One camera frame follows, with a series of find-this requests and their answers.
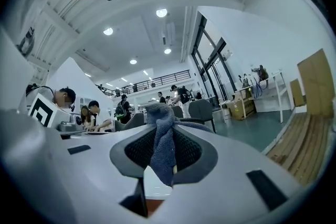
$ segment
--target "floor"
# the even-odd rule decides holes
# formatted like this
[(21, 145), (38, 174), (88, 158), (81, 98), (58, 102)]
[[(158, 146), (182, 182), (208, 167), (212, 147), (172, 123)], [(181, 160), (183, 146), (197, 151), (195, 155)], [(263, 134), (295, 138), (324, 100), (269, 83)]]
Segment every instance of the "floor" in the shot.
[(306, 113), (296, 114), (269, 158), (290, 172), (301, 184), (314, 181), (326, 152), (330, 119)]
[[(262, 152), (286, 125), (292, 111), (283, 111), (283, 123), (280, 123), (280, 112), (261, 112), (247, 117), (245, 120), (226, 120), (224, 123), (221, 111), (213, 113), (216, 133), (244, 142)], [(206, 126), (212, 129), (211, 122)]]

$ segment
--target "wooden pallet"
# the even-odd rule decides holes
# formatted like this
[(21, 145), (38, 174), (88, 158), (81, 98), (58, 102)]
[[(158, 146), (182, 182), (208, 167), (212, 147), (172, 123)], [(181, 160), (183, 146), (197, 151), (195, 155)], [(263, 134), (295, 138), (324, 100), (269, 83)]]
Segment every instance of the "wooden pallet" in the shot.
[(267, 156), (306, 185), (319, 173), (329, 126), (330, 120), (323, 116), (298, 113)]

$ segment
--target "gray cloth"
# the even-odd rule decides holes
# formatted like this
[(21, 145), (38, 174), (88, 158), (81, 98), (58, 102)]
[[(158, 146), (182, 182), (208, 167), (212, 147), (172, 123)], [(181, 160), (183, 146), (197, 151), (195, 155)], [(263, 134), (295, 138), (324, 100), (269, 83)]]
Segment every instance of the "gray cloth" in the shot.
[(145, 108), (147, 110), (147, 123), (156, 125), (154, 149), (150, 167), (162, 183), (167, 186), (172, 186), (173, 167), (176, 165), (172, 126), (178, 124), (211, 133), (212, 131), (202, 124), (180, 122), (179, 119), (174, 116), (172, 108), (164, 103), (151, 104)]

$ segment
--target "white ceiling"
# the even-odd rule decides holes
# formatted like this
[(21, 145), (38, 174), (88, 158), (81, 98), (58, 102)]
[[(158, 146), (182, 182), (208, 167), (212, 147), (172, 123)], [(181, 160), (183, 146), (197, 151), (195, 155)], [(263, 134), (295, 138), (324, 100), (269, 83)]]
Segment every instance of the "white ceiling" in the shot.
[[(160, 39), (166, 24), (155, 15), (159, 8), (167, 8), (166, 23), (175, 25), (176, 42), (170, 55), (175, 59), (187, 40), (183, 34), (189, 34), (183, 31), (184, 8), (199, 5), (243, 9), (244, 0), (48, 0), (35, 26), (37, 38), (29, 59), (40, 69), (36, 69), (35, 79), (52, 71), (51, 64), (58, 68), (67, 57), (91, 72), (95, 82), (168, 60)], [(111, 36), (102, 33), (108, 27), (114, 29)], [(136, 56), (139, 63), (129, 65)]]

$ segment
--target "chair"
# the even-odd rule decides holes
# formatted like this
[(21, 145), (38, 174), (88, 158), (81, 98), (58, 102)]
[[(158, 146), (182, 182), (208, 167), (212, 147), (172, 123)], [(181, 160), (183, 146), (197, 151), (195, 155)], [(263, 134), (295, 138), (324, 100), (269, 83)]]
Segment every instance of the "chair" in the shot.
[(202, 121), (211, 121), (212, 128), (214, 132), (215, 130), (215, 123), (214, 118), (212, 116), (213, 106), (205, 99), (200, 99), (197, 101), (190, 102), (189, 105), (189, 114), (192, 118), (201, 119)]
[(179, 118), (180, 121), (184, 122), (195, 122), (195, 123), (200, 123), (204, 125), (204, 121), (201, 119), (194, 119), (194, 118), (184, 118), (183, 117), (183, 111), (179, 106), (172, 106), (173, 112), (175, 117)]
[(136, 113), (126, 124), (115, 121), (115, 131), (125, 131), (143, 125), (145, 125), (143, 113)]

